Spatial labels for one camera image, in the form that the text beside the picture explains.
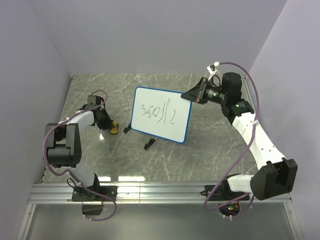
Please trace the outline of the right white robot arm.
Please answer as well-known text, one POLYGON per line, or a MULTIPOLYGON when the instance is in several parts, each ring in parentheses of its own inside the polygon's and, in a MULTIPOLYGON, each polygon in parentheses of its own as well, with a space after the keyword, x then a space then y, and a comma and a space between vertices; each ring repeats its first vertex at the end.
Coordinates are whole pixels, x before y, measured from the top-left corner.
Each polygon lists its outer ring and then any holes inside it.
POLYGON ((254 175, 225 173, 207 199, 220 191, 226 200, 242 193, 262 201, 293 190, 298 165, 294 159, 287 159, 267 136, 257 119, 258 112, 242 97, 242 83, 240 74, 227 72, 219 85, 202 77, 195 87, 181 94, 181 98, 197 104, 219 104, 223 115, 247 144, 245 150, 251 152, 257 166, 254 175))

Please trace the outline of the blue framed whiteboard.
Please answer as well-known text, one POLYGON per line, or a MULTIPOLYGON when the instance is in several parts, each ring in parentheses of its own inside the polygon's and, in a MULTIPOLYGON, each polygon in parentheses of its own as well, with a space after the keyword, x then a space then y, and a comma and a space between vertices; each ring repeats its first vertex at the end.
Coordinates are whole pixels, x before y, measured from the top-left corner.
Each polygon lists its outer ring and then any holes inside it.
POLYGON ((138 86, 134 92, 132 130, 183 144, 187 139, 192 102, 182 93, 138 86))

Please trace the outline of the yellow eraser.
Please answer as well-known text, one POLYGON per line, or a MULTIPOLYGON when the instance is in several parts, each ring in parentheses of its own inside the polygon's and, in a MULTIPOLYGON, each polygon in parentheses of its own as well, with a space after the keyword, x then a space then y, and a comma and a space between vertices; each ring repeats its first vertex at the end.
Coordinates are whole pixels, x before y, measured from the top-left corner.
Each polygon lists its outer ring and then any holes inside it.
POLYGON ((119 124, 117 122, 113 122, 112 123, 112 128, 109 130, 109 132, 112 134, 112 135, 116 135, 118 133, 118 128, 119 128, 119 124))

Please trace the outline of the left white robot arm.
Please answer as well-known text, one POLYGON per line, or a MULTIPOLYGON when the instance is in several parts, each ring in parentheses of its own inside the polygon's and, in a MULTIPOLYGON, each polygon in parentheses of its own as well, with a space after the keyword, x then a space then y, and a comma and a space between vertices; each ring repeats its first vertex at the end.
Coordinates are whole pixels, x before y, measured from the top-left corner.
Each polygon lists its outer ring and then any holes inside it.
POLYGON ((98 200, 102 193, 97 174, 82 162, 81 132, 96 126, 115 135, 119 126, 106 111, 107 98, 96 93, 89 95, 87 103, 72 117, 48 123, 42 144, 43 160, 49 171, 58 177, 69 174, 75 193, 89 201, 98 200))

